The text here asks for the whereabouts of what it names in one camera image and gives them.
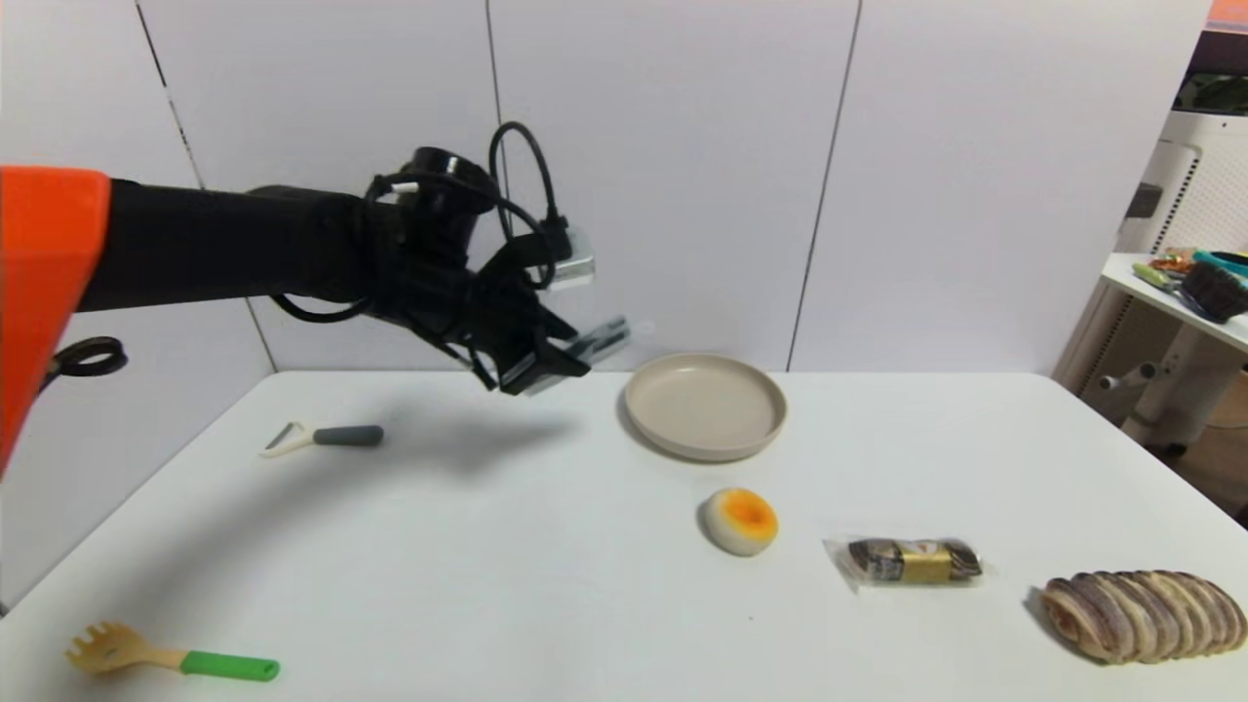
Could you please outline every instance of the gray handle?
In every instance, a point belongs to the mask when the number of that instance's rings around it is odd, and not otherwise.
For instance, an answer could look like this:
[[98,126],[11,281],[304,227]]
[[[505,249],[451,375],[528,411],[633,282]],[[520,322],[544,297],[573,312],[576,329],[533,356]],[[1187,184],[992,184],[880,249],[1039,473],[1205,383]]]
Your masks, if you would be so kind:
[[386,430],[377,425],[334,426],[312,432],[312,443],[321,446],[377,446]]

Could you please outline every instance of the egg yolk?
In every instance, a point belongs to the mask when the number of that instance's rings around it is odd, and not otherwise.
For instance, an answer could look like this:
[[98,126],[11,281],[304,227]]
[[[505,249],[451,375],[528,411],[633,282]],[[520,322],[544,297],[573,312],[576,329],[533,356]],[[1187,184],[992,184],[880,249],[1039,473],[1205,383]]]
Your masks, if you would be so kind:
[[751,538],[768,538],[776,533],[776,515],[766,500],[749,490],[734,490],[724,500],[724,515],[733,528]]

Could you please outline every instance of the gold label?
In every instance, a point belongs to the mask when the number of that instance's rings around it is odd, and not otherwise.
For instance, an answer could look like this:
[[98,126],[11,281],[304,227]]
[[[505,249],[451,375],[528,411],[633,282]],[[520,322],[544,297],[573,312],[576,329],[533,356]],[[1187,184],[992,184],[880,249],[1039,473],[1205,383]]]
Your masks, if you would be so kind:
[[953,558],[938,541],[899,541],[904,582],[948,582]]

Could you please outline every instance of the orange robot part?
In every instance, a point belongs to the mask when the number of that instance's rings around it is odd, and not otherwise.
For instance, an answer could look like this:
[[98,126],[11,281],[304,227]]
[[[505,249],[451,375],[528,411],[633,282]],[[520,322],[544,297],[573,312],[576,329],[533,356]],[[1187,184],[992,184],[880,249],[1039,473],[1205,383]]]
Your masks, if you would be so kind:
[[100,259],[109,196],[96,171],[0,169],[0,478]]

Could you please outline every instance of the table surface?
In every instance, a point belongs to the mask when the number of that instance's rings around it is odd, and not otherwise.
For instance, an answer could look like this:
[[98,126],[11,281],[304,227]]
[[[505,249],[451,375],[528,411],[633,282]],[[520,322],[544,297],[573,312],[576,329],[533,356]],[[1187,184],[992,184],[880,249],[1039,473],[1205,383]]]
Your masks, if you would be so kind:
[[[1248,535],[1052,381],[774,376],[787,426],[693,465],[620,421],[628,380],[535,398],[467,373],[288,372],[170,461],[0,621],[0,698],[1212,700],[1248,652],[1106,667],[1027,607],[1078,571],[1173,568],[1248,605]],[[262,460],[288,420],[377,422],[376,450]],[[698,505],[765,496],[780,536],[711,547]],[[835,536],[957,536],[975,588],[854,593]],[[277,658],[260,685],[155,668],[89,678],[61,651],[120,620],[151,641]]]
[[1152,256],[1147,254],[1111,254],[1101,269],[1101,280],[1248,353],[1248,315],[1219,325],[1193,314],[1174,295],[1157,290],[1131,272],[1132,264],[1148,262],[1149,259]]

